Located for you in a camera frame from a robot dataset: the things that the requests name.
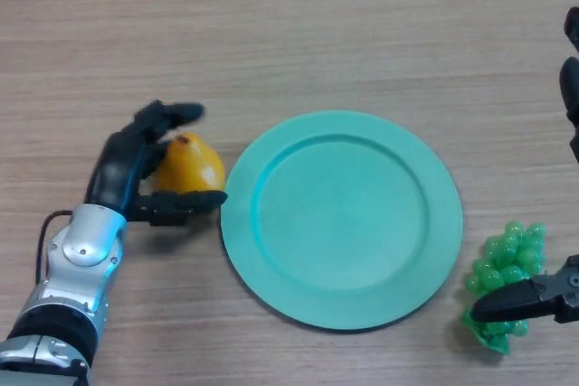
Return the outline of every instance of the green plate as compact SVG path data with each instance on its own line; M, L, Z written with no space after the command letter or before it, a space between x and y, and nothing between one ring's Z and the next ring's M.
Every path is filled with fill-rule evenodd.
M308 325L400 319L458 257L462 213L448 170L418 137L372 115L283 122L245 150L226 192L233 267L263 302Z

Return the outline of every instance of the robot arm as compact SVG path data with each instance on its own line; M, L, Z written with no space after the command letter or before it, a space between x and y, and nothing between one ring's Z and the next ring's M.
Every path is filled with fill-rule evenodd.
M48 244L45 277L37 272L32 294L0 343L0 386L90 385L128 222L181 226L226 200L218 191L138 192L165 157L168 143L157 141L202 115L199 104L155 101L109 137L84 203Z
M565 34L579 51L579 7L569 10ZM575 128L570 146L579 162L579 60L565 61L559 75L567 118ZM481 322L516 321L553 315L557 323L579 320L579 255L567 258L554 275L505 285L481 297L472 307L472 318Z

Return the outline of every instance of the wood grain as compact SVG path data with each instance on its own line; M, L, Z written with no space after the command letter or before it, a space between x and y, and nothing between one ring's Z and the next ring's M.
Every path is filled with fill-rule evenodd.
M48 212L81 200L103 141L151 99L197 100L228 167L262 131L322 108L423 137L465 211L454 273L423 310L368 334L272 315L239 285L213 222L135 225L95 362L103 385L576 384L579 324L532 322L498 360L455 324L461 277L507 220L579 251L579 168L558 69L579 0L0 0L0 326L33 281Z

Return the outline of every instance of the bunch of grapes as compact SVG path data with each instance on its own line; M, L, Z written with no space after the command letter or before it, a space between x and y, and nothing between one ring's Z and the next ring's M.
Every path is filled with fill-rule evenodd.
M526 230L518 221L510 221L502 235L489 237L482 258L472 263L472 273L466 277L467 290L480 298L506 284L529 279L541 273L545 264L545 225L532 223ZM485 340L513 334L524 336L527 321L486 323L479 325Z

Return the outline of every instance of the yellow pear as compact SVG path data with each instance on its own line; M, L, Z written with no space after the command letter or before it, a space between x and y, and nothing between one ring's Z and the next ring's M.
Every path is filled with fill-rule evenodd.
M213 148L193 133L182 133L169 144L155 187L177 193L223 190L225 168Z

